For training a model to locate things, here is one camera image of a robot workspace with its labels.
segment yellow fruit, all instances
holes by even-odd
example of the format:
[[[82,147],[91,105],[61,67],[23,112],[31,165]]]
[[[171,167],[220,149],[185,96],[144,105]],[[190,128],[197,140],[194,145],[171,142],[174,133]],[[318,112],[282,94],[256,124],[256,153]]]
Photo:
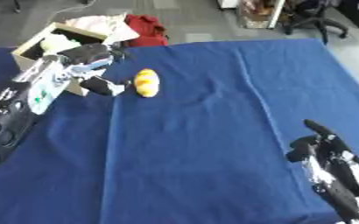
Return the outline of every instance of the yellow fruit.
[[[153,97],[159,91],[159,77],[151,69],[143,69],[135,76],[135,87],[143,97]]]

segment open box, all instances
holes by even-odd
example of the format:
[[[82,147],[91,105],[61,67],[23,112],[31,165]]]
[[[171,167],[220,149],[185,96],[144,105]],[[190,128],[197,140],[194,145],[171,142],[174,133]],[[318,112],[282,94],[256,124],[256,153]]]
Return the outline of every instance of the open box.
[[[101,43],[107,38],[107,36],[99,33],[85,31],[65,24],[52,23],[12,52],[13,58],[18,63],[18,66],[22,71],[31,67],[35,60],[43,56],[40,41],[42,41],[50,33],[63,34],[69,39],[74,39],[80,42],[82,45]],[[71,81],[67,91],[83,96],[88,93],[87,89],[80,87],[77,80]]]

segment cable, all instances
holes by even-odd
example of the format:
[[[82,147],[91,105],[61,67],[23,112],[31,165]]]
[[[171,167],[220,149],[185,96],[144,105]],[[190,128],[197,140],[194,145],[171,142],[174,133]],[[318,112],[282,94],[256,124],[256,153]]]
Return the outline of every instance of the cable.
[[[90,6],[92,6],[93,4],[95,4],[98,0],[93,0],[91,1],[91,3],[88,3],[87,5],[83,5],[83,6],[74,6],[74,7],[70,7],[70,8],[66,8],[66,9],[62,9],[62,10],[57,10],[55,11],[52,15],[50,15],[50,17],[47,19],[45,27],[47,27],[52,20],[55,18],[55,16],[57,16],[59,13],[61,12],[66,12],[66,11],[81,11],[81,10],[85,10],[87,8],[89,8]]]

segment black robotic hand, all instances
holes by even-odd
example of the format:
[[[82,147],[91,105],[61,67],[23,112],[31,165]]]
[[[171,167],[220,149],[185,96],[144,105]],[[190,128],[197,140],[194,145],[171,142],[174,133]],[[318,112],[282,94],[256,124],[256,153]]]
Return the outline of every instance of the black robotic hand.
[[[313,177],[313,190],[332,206],[346,223],[359,221],[359,184],[350,168],[352,163],[348,162],[347,155],[350,155],[350,161],[358,165],[359,157],[331,130],[310,120],[305,120],[304,124],[316,134],[292,142],[292,151],[286,154],[287,159],[292,163],[309,163],[310,158],[315,159],[316,166],[326,172],[331,181],[317,177],[322,175],[314,172],[316,177]]]
[[[111,65],[112,61],[119,62],[129,58],[129,54],[122,47],[101,44],[90,44],[74,49],[59,52],[67,58],[67,63],[73,66],[74,76],[81,79],[80,86],[99,95],[118,95],[122,93],[130,82],[118,85],[110,80],[103,79],[98,75],[87,75],[91,71],[104,70]]]

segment gray floor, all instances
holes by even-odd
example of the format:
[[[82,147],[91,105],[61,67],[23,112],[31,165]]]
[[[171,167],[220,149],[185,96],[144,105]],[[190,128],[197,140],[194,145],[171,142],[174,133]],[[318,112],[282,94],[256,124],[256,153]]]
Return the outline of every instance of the gray floor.
[[[11,0],[0,0],[0,46],[17,46],[45,25],[53,21],[64,21],[87,15],[115,15],[128,11],[135,14],[149,14],[160,19],[167,27],[170,44],[239,39],[299,39],[318,38],[314,30],[296,31],[286,37],[277,28],[269,30],[246,30],[236,24],[233,10],[220,11],[216,0],[97,0],[85,10],[59,13],[55,11],[82,6],[78,0],[20,0],[22,13],[11,11]],[[335,57],[359,80],[359,29],[337,10],[329,10],[328,16],[349,26],[346,39],[330,35],[328,48]]]

